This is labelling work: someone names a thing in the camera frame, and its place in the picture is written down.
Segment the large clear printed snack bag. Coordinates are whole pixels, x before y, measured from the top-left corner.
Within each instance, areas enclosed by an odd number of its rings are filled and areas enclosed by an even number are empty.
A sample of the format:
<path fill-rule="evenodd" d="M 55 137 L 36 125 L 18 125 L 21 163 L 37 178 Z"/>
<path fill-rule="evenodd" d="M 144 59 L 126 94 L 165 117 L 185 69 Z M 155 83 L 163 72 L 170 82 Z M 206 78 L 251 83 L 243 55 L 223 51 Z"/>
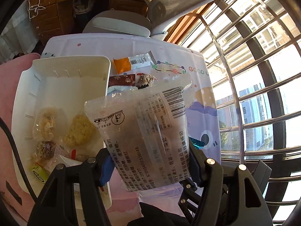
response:
<path fill-rule="evenodd" d="M 130 192 L 175 184 L 190 176 L 186 110 L 193 102 L 191 84 L 185 75 L 85 103 L 87 117 Z"/>

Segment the clear nut bar pack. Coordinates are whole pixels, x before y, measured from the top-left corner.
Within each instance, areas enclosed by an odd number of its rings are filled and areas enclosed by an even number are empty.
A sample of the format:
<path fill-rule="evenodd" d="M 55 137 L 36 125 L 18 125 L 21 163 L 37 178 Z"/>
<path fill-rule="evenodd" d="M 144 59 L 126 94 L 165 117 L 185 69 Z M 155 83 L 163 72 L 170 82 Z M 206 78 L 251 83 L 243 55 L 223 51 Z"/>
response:
<path fill-rule="evenodd" d="M 150 74 L 147 73 L 136 73 L 135 76 L 135 86 L 138 89 L 143 89 L 148 86 L 152 86 L 155 81 L 158 79 Z"/>

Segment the green yellow candy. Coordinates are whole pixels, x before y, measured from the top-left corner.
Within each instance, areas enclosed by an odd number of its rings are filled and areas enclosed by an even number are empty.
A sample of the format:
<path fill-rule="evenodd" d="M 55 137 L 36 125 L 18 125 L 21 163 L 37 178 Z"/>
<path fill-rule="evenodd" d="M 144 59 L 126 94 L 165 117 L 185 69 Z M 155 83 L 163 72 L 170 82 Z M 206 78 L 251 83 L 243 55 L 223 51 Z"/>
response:
<path fill-rule="evenodd" d="M 44 171 L 44 169 L 41 166 L 33 166 L 30 168 L 30 171 L 41 183 L 46 183 L 49 175 Z"/>

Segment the white lace covered furniture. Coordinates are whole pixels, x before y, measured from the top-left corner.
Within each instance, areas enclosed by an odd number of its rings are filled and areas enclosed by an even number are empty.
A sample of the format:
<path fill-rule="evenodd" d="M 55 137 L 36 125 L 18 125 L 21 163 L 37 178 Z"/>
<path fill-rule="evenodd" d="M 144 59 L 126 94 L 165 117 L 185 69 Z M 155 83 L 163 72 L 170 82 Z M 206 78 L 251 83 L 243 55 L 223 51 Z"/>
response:
<path fill-rule="evenodd" d="M 38 42 L 38 37 L 29 19 L 29 2 L 25 0 L 8 21 L 1 33 L 1 64 L 15 55 L 29 54 Z"/>

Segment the clear bag of yellow chunks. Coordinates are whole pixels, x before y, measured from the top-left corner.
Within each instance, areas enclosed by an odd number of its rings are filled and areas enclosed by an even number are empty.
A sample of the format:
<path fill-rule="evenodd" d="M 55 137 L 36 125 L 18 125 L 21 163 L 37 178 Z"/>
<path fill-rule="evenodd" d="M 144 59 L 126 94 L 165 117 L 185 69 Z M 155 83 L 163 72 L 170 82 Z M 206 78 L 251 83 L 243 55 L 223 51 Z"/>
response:
<path fill-rule="evenodd" d="M 35 117 L 33 138 L 39 142 L 51 141 L 55 136 L 56 117 L 55 107 L 42 108 Z"/>

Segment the red labelled snack pack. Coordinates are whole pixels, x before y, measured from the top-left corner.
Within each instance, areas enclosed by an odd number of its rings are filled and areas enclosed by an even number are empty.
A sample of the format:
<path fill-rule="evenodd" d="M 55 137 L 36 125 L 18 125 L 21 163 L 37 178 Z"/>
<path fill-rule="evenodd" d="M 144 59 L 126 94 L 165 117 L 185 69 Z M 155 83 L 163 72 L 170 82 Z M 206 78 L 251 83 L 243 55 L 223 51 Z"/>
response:
<path fill-rule="evenodd" d="M 63 163 L 65 166 L 76 166 L 82 164 L 90 156 L 84 153 L 78 153 L 77 150 L 68 150 L 61 145 L 55 148 L 55 157 L 58 163 Z"/>

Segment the blue foil candy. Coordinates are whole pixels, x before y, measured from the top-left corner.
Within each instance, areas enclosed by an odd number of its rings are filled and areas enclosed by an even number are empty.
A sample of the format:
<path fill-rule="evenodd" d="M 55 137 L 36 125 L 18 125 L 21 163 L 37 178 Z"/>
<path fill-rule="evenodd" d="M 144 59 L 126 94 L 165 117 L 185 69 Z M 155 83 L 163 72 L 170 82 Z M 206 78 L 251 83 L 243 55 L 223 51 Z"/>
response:
<path fill-rule="evenodd" d="M 192 144 L 197 148 L 198 150 L 202 149 L 205 146 L 205 143 L 203 141 L 200 141 L 198 139 L 194 139 L 192 137 L 189 137 L 189 140 L 192 142 Z"/>

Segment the round yellow rice cake pack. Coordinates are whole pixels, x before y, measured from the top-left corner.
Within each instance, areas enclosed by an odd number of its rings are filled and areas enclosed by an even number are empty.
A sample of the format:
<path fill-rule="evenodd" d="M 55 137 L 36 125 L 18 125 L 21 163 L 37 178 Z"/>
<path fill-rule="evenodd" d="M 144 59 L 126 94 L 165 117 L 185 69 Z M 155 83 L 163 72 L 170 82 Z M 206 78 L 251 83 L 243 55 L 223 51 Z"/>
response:
<path fill-rule="evenodd" d="M 81 146 L 89 142 L 96 132 L 96 127 L 86 115 L 76 115 L 69 126 L 67 135 L 63 138 L 66 146 Z"/>

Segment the brown chocolate bar wrapper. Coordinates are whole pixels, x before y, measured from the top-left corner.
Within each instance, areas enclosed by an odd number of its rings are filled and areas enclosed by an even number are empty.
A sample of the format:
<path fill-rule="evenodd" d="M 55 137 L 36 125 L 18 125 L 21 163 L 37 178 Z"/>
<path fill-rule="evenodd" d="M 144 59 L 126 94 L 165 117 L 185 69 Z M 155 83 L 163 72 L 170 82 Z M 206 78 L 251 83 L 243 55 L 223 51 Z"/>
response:
<path fill-rule="evenodd" d="M 135 86 L 136 85 L 136 75 L 119 75 L 119 76 L 110 76 L 109 77 L 109 85 L 112 86 Z"/>

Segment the red white candy pack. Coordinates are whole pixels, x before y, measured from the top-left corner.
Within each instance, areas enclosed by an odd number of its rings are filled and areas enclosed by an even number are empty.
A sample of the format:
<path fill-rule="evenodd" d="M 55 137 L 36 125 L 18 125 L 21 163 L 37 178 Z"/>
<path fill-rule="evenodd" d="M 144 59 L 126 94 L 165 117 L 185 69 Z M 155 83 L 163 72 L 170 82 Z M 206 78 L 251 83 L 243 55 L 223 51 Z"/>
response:
<path fill-rule="evenodd" d="M 54 156 L 56 143 L 52 141 L 38 142 L 35 152 L 32 154 L 33 163 L 45 167 L 45 165 Z"/>

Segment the wooden desk with drawers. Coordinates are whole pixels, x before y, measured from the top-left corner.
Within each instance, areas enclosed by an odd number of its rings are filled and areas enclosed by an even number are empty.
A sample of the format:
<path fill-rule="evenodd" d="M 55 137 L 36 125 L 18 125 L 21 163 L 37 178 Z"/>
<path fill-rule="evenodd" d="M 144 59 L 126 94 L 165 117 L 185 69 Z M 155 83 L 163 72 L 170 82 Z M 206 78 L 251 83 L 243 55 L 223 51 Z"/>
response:
<path fill-rule="evenodd" d="M 29 7 L 31 23 L 42 45 L 54 36 L 80 33 L 102 11 L 147 14 L 144 0 L 29 0 Z"/>

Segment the white plastic storage bin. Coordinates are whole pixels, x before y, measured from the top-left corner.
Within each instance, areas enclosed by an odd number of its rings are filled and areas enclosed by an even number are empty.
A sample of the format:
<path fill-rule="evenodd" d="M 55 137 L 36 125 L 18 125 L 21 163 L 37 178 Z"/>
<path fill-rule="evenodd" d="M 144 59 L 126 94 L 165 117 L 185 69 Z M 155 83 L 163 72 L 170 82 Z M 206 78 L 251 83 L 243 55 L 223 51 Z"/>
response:
<path fill-rule="evenodd" d="M 16 91 L 11 133 L 27 178 L 36 195 L 43 183 L 31 172 L 38 141 L 33 128 L 39 112 L 57 110 L 54 141 L 61 143 L 73 118 L 84 114 L 86 101 L 106 96 L 111 62 L 105 56 L 66 56 L 34 60 L 21 73 Z"/>

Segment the grey office chair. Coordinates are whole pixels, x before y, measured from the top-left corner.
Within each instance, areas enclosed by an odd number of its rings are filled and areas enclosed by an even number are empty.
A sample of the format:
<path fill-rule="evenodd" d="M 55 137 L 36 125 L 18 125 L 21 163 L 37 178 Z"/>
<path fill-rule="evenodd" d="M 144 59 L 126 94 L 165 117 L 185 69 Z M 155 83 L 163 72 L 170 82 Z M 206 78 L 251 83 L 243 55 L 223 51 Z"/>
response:
<path fill-rule="evenodd" d="M 107 10 L 91 19 L 83 33 L 115 33 L 164 40 L 168 28 L 180 17 L 214 0 L 145 0 L 147 16 Z"/>

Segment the orange white snack bar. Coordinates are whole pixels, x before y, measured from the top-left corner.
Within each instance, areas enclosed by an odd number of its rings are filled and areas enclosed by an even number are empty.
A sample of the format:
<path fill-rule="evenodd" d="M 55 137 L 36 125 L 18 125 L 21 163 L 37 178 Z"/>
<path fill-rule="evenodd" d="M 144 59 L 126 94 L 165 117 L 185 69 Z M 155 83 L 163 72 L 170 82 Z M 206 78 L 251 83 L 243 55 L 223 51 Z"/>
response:
<path fill-rule="evenodd" d="M 139 54 L 132 57 L 113 59 L 113 64 L 118 74 L 143 67 L 148 67 L 152 64 L 155 64 L 155 62 L 156 60 L 151 51 L 145 54 Z"/>

